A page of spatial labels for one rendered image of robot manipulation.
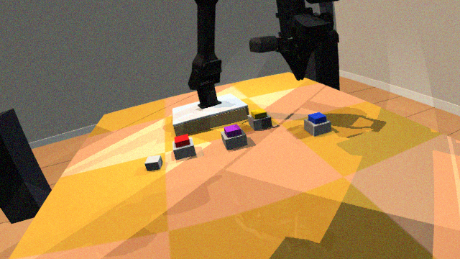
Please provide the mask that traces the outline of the yellow button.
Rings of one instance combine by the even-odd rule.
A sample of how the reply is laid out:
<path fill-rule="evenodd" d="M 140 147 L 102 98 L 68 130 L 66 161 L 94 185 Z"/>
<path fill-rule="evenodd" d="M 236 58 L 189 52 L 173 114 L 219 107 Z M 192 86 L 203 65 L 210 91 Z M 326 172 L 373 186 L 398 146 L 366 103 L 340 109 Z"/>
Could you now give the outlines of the yellow button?
<path fill-rule="evenodd" d="M 272 126 L 271 116 L 268 115 L 263 108 L 252 110 L 251 114 L 247 116 L 249 125 L 253 130 L 260 130 Z"/>

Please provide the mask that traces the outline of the red button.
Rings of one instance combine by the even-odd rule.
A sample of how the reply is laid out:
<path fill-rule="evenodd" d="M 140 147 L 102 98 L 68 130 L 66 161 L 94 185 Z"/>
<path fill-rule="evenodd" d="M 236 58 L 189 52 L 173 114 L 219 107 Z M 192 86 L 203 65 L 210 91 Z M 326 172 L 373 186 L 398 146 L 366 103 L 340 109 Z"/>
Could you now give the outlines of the red button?
<path fill-rule="evenodd" d="M 172 148 L 176 160 L 196 156 L 193 138 L 188 137 L 188 134 L 175 137 L 175 141 L 172 142 Z"/>

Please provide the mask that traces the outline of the blue button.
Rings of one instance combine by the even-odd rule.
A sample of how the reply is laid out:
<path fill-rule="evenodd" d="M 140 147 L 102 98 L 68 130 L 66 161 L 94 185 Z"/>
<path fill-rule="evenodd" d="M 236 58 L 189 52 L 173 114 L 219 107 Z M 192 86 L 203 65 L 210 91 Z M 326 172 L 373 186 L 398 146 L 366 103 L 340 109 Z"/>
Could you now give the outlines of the blue button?
<path fill-rule="evenodd" d="M 304 119 L 304 130 L 317 137 L 331 132 L 331 122 L 321 112 L 309 114 L 308 118 Z"/>

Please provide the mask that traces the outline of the purple button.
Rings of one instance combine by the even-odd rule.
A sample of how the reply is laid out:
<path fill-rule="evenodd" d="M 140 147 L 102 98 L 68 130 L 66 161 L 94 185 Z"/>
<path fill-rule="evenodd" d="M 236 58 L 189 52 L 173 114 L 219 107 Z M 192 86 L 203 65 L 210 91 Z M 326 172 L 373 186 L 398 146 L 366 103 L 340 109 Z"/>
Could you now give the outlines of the purple button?
<path fill-rule="evenodd" d="M 224 127 L 224 131 L 221 132 L 221 138 L 227 150 L 248 145 L 247 135 L 238 124 Z"/>

